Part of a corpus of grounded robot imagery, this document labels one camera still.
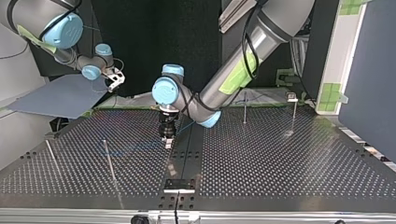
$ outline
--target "white wall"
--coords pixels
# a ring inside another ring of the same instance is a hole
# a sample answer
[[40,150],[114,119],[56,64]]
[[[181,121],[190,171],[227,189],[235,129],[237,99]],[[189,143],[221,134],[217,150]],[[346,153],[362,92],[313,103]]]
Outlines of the white wall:
[[[0,58],[23,51],[26,42],[0,24]],[[32,52],[0,59],[0,169],[37,146],[50,132],[51,117],[23,114],[4,109],[18,97],[43,85]]]

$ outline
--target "green tape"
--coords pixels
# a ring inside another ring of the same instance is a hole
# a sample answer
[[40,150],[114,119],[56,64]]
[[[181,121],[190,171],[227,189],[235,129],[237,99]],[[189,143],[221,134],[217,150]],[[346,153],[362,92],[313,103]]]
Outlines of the green tape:
[[362,0],[343,0],[340,15],[358,15],[361,10]]
[[341,84],[324,83],[319,97],[318,111],[334,112],[341,97]]
[[[256,60],[252,53],[247,53],[247,63],[251,71],[256,70]],[[224,94],[231,95],[240,87],[244,88],[251,81],[251,77],[248,75],[248,70],[245,67],[245,61],[242,58],[241,61],[236,65],[224,83],[220,86],[219,91]]]
[[21,36],[24,36],[24,37],[30,39],[33,43],[40,46],[41,48],[47,49],[47,50],[51,51],[52,53],[55,53],[55,51],[56,51],[55,47],[40,41],[39,39],[37,39],[37,37],[35,37],[32,33],[30,33],[28,30],[26,30],[23,26],[17,25],[17,29],[18,29],[18,33]]

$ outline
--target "black cable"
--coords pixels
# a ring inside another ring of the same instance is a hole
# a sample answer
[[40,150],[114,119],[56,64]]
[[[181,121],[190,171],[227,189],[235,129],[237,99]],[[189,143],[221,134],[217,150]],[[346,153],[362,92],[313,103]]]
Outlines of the black cable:
[[[259,61],[259,55],[257,54],[257,51],[254,49],[253,42],[251,41],[251,38],[248,34],[248,27],[250,25],[251,19],[253,18],[253,15],[259,14],[260,10],[262,10],[262,7],[267,3],[268,0],[257,0],[256,6],[251,10],[250,14],[247,17],[247,21],[244,26],[244,31],[242,33],[242,53],[244,56],[244,63],[245,67],[247,69],[247,73],[250,76],[252,80],[257,78],[257,75],[259,74],[259,67],[260,67],[260,61]],[[254,60],[256,61],[256,70],[251,71],[250,66],[248,64],[248,56],[247,56],[247,44],[249,45],[249,48],[251,49]]]
[[242,33],[242,54],[244,56],[244,63],[245,63],[245,67],[247,69],[247,73],[248,73],[248,75],[250,76],[251,79],[256,79],[257,72],[254,72],[254,71],[252,72],[251,69],[250,69],[250,66],[248,64],[247,45],[246,45],[245,42],[248,43],[250,49],[253,52],[254,58],[256,60],[256,69],[257,69],[259,67],[259,65],[260,65],[259,60],[258,60],[259,57],[257,56],[257,52],[254,49],[253,44],[251,43],[250,36],[248,35],[248,27],[250,25],[251,18],[253,17],[255,12],[257,11],[258,6],[259,6],[259,4],[256,4],[256,6],[249,13],[249,15],[247,17],[247,21],[246,21],[245,26],[244,26],[244,31]]
[[17,111],[12,111],[11,113],[8,113],[8,114],[6,114],[6,115],[0,117],[0,119],[4,119],[4,118],[6,118],[6,117],[8,117],[8,116],[10,116],[10,115],[13,115],[13,114],[15,114],[15,113],[17,113]]
[[290,43],[290,53],[291,53],[291,58],[293,59],[294,65],[296,67],[296,71],[297,71],[297,77],[300,79],[301,85],[303,86],[304,91],[306,92],[306,95],[308,96],[309,100],[311,100],[312,104],[314,104],[315,107],[317,107],[317,103],[316,103],[316,99],[314,99],[311,94],[309,94],[308,90],[305,87],[305,84],[303,82],[303,78],[301,77],[298,69],[297,69],[297,61],[296,61],[296,57],[294,54],[294,48],[293,45]]
[[79,0],[78,3],[71,9],[69,9],[68,11],[66,11],[61,17],[59,17],[58,19],[56,19],[54,22],[52,22],[46,29],[44,29],[43,32],[41,32],[40,36],[38,37],[39,40],[43,41],[43,37],[44,35],[50,30],[52,29],[54,26],[56,26],[61,20],[63,20],[64,18],[66,18],[68,15],[70,15],[70,13],[75,12],[82,4],[82,0]]
[[26,43],[26,46],[23,49],[23,51],[21,51],[19,53],[16,53],[16,54],[13,54],[13,55],[6,56],[6,57],[1,57],[0,60],[10,59],[10,58],[14,58],[14,57],[20,56],[21,54],[23,54],[27,50],[28,47],[29,47],[29,44]]
[[177,204],[178,204],[178,196],[180,195],[180,192],[177,194],[177,199],[176,199],[176,204],[175,204],[175,223],[178,224],[178,215],[177,215]]

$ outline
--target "black wall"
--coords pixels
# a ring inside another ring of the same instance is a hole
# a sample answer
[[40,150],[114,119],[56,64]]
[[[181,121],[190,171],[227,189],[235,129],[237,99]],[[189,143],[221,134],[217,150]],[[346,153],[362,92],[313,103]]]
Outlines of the black wall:
[[327,61],[332,30],[339,0],[316,0],[303,71],[303,83],[312,98],[317,99]]
[[95,0],[105,42],[125,62],[120,95],[151,91],[164,63],[185,68],[185,84],[200,91],[219,68],[220,1]]

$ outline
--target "cable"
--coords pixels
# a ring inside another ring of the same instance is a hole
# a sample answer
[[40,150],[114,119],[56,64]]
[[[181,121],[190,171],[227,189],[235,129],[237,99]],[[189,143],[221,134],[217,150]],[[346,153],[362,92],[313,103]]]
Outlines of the cable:
[[71,8],[70,10],[66,11],[61,17],[59,17],[58,19],[56,19],[56,21],[52,22],[46,29],[44,29],[43,32],[41,32],[40,36],[38,37],[39,40],[43,41],[43,37],[44,35],[50,30],[52,29],[54,26],[56,26],[60,21],[62,21],[64,18],[66,18],[68,15],[70,15],[70,13],[75,12],[82,4],[82,0],[79,0],[78,3]]
[[6,57],[1,57],[0,60],[10,59],[10,58],[14,58],[14,57],[20,56],[21,54],[23,54],[27,50],[28,47],[29,47],[29,44],[26,43],[25,48],[21,52],[13,54],[13,55],[6,56]]
[[[256,96],[256,97],[253,98],[253,99],[247,100],[247,102],[255,101],[255,100],[257,100],[257,99],[263,97],[264,95],[266,95],[266,94],[261,94],[261,95],[259,95],[259,96]],[[236,101],[235,104],[237,105],[237,104],[244,103],[244,102],[245,102],[245,100],[240,100],[240,101]]]
[[180,192],[177,194],[177,199],[176,199],[176,204],[175,204],[175,223],[178,224],[178,215],[177,215],[177,204],[178,204],[178,196],[180,195]]
[[124,65],[125,65],[124,62],[123,62],[123,60],[121,60],[121,59],[119,59],[119,58],[113,58],[113,60],[115,60],[115,61],[121,63],[121,68],[120,68],[119,70],[122,72],[122,69],[124,68]]
[[236,99],[236,97],[239,95],[239,93],[241,93],[241,90],[242,90],[242,88],[239,89],[239,91],[236,93],[235,97],[231,100],[230,103],[228,103],[226,106],[224,106],[223,109],[225,109],[225,108],[227,108],[227,107],[229,107],[230,105],[233,104],[233,101]]
[[176,133],[176,135],[181,134],[184,130],[188,129],[188,128],[189,128],[192,124],[194,124],[194,123],[195,123],[195,121],[193,121],[193,122],[189,123],[188,125],[184,126],[183,128],[181,128],[181,129]]
[[111,107],[112,109],[114,109],[114,107],[116,107],[117,104],[117,93],[115,92],[114,95],[116,96],[116,99],[114,99],[114,105]]
[[4,119],[4,118],[6,118],[6,117],[8,117],[8,116],[10,116],[10,115],[13,115],[13,114],[15,114],[15,113],[17,113],[17,111],[12,111],[11,113],[8,113],[8,114],[6,114],[6,115],[0,117],[0,119]]
[[297,61],[296,61],[296,57],[294,54],[294,47],[293,45],[290,43],[290,51],[291,51],[291,58],[293,59],[293,63],[296,66],[296,73],[297,73],[297,77],[300,79],[301,85],[303,86],[304,91],[306,92],[306,95],[308,96],[309,100],[311,100],[312,104],[314,104],[315,107],[317,107],[317,103],[316,103],[316,99],[314,99],[308,92],[308,90],[305,87],[305,84],[303,82],[303,78],[301,76],[301,74],[299,74],[300,72],[297,69]]
[[[251,10],[250,14],[247,17],[247,21],[244,26],[244,31],[242,33],[242,53],[244,56],[244,63],[245,63],[245,67],[247,69],[247,73],[252,80],[256,79],[257,75],[259,74],[260,61],[259,61],[259,56],[257,54],[257,51],[255,50],[253,43],[251,41],[251,38],[248,34],[248,27],[250,25],[251,19],[253,18],[253,15],[258,14],[259,11],[262,10],[262,7],[265,5],[265,3],[267,1],[268,0],[257,1],[256,6]],[[253,53],[254,60],[256,61],[256,70],[255,71],[251,71],[250,66],[248,64],[247,44],[249,45],[249,48]]]

